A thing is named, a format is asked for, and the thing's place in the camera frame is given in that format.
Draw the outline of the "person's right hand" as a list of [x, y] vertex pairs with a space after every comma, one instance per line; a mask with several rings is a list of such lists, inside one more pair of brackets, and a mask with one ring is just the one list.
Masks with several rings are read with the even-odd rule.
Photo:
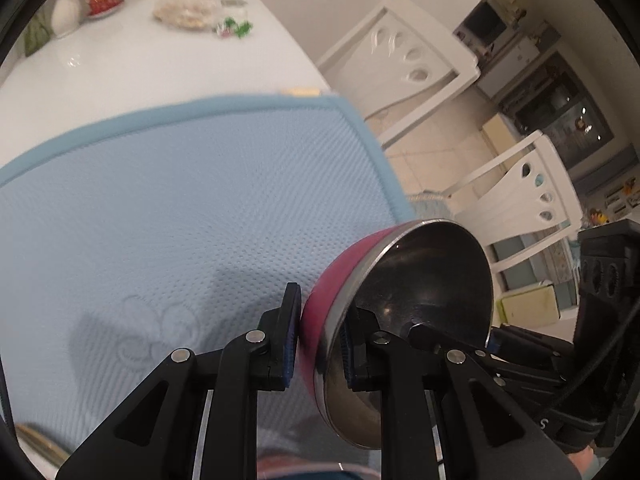
[[581, 474], [584, 474], [594, 460], [593, 448], [587, 445], [579, 452], [568, 454], [567, 458]]

